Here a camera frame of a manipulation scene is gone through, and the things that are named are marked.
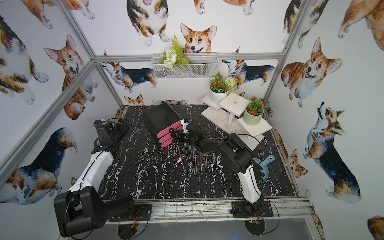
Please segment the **pink top drawer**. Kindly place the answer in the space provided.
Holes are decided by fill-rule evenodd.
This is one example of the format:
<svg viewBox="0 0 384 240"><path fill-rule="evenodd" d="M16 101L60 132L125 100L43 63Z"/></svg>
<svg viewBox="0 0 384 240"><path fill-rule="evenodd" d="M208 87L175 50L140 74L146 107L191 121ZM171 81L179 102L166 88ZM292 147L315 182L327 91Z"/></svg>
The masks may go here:
<svg viewBox="0 0 384 240"><path fill-rule="evenodd" d="M170 133L170 130L176 130L177 128L181 127L182 126L182 121L177 121L176 123L170 125L169 127L166 127L165 129L159 131L157 134L156 134L156 137L157 138L162 138L164 137L165 135L167 135L168 133Z"/></svg>

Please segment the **black drawer cabinet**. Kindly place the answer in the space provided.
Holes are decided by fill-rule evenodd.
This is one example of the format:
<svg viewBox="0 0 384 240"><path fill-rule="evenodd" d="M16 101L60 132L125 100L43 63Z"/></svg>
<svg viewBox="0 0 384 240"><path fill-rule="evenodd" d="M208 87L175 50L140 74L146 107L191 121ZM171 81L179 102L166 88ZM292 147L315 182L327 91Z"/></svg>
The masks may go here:
<svg viewBox="0 0 384 240"><path fill-rule="evenodd" d="M156 134L159 131L169 127L177 121L183 120L182 117L168 103L163 103L161 105L150 108L148 111L142 114L142 118L149 132L158 141L160 139L156 137Z"/></svg>

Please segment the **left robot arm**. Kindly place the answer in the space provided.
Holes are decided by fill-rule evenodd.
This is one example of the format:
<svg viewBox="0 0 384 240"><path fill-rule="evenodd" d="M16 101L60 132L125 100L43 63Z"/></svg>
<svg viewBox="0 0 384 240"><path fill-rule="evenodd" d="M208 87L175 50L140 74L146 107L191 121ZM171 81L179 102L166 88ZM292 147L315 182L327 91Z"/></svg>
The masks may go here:
<svg viewBox="0 0 384 240"><path fill-rule="evenodd" d="M101 119L95 120L94 127L98 137L88 165L75 184L54 200L59 231L64 238L75 240L78 234L91 233L120 214L129 217L137 215L131 196L105 202L98 193L103 177L116 156L118 142L131 124L122 118Z"/></svg>

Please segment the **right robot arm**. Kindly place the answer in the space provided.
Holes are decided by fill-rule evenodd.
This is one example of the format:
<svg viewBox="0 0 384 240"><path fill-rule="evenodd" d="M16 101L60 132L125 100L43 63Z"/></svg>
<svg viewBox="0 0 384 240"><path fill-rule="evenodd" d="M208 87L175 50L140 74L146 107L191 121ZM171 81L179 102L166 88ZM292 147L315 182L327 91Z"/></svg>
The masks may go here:
<svg viewBox="0 0 384 240"><path fill-rule="evenodd" d="M209 137L194 124L185 124L182 131L171 129L176 142L195 146L200 152L218 152L224 164L237 173L243 189L243 208L232 210L232 214L251 216L264 203L258 187L268 176L261 163L256 161L253 150L235 133L220 138Z"/></svg>

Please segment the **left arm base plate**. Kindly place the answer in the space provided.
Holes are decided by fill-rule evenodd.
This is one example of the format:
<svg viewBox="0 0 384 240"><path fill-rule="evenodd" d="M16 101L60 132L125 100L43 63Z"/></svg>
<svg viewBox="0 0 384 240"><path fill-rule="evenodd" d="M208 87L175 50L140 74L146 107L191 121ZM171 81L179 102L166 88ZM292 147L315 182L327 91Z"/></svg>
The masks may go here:
<svg viewBox="0 0 384 240"><path fill-rule="evenodd" d="M134 209L123 212L109 219L109 222L135 222L149 221L151 219L153 205L139 204Z"/></svg>

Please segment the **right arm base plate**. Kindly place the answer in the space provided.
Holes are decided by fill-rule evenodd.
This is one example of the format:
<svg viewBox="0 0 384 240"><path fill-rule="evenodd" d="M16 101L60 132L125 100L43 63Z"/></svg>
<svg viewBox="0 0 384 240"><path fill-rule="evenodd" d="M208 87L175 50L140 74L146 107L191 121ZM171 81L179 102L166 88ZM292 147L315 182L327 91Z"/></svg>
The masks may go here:
<svg viewBox="0 0 384 240"><path fill-rule="evenodd" d="M260 204L251 205L246 202L232 202L230 214L234 218L258 218L273 217L274 212L269 201L263 201Z"/></svg>

